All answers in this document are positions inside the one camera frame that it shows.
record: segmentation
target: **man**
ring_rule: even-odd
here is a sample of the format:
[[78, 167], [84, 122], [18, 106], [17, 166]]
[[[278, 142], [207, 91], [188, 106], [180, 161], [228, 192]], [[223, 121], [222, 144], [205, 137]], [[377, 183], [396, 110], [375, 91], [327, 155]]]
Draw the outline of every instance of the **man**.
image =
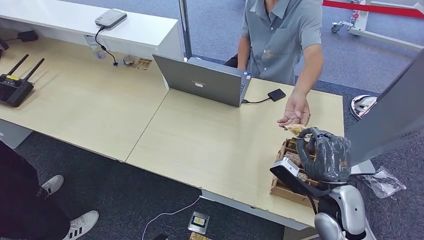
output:
[[[246, 0], [237, 55], [225, 63], [255, 78], [295, 85], [280, 127], [306, 126], [306, 96], [321, 75], [322, 0]], [[295, 84], [294, 66], [303, 51], [304, 68]]]
[[97, 222], [89, 211], [74, 220], [49, 197], [62, 186], [56, 175], [42, 186], [37, 171], [1, 141], [0, 133], [0, 238], [25, 240], [76, 240]]

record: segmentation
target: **open palm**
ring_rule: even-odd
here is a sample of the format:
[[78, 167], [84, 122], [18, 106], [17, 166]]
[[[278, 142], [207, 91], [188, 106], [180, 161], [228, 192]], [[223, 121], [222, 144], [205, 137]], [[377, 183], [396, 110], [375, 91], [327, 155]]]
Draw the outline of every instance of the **open palm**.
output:
[[306, 126], [310, 118], [309, 104], [306, 95], [293, 92], [287, 100], [284, 117], [277, 121], [280, 127], [289, 124]]

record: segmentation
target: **black stripes on sneaker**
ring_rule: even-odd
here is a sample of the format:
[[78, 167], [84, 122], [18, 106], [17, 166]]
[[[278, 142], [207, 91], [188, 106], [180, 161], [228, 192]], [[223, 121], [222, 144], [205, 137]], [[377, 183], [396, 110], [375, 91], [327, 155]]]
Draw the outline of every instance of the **black stripes on sneaker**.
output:
[[78, 234], [81, 234], [81, 233], [83, 233], [83, 227], [82, 226], [79, 227], [79, 233], [78, 233], [78, 230], [76, 230], [76, 229], [75, 229], [75, 231], [70, 232], [69, 233], [69, 239], [72, 239], [73, 237], [76, 237]]

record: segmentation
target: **sneaker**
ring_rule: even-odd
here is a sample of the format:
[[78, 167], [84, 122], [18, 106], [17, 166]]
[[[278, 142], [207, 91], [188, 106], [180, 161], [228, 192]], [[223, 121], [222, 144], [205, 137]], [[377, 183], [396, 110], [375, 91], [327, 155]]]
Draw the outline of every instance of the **sneaker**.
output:
[[75, 240], [86, 234], [99, 219], [99, 212], [89, 211], [86, 214], [70, 221], [70, 229], [67, 236], [63, 240]]
[[48, 192], [48, 195], [52, 195], [61, 188], [64, 180], [64, 176], [56, 175], [50, 178], [50, 180], [46, 181], [41, 187]]

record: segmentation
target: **wooden tray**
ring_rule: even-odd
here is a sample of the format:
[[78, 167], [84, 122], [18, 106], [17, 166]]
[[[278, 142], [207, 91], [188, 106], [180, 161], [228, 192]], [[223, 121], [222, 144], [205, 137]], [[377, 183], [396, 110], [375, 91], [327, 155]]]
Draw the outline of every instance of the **wooden tray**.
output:
[[[298, 151], [296, 150], [296, 138], [286, 139], [282, 143], [282, 146], [276, 156], [276, 162], [281, 160], [287, 152], [298, 154]], [[299, 168], [300, 168], [299, 172], [304, 174], [305, 170], [303, 169], [302, 165], [300, 165]], [[314, 181], [310, 178], [308, 178], [305, 181], [305, 183], [311, 186], [316, 186], [318, 184], [317, 181]], [[309, 198], [306, 195], [292, 192], [286, 185], [284, 185], [284, 183], [278, 180], [276, 176], [274, 176], [272, 179], [270, 194], [276, 195], [278, 197], [312, 208], [311, 201], [309, 201]], [[318, 207], [319, 200], [314, 197], [312, 198], [313, 198], [313, 201], [315, 202], [316, 207]]]

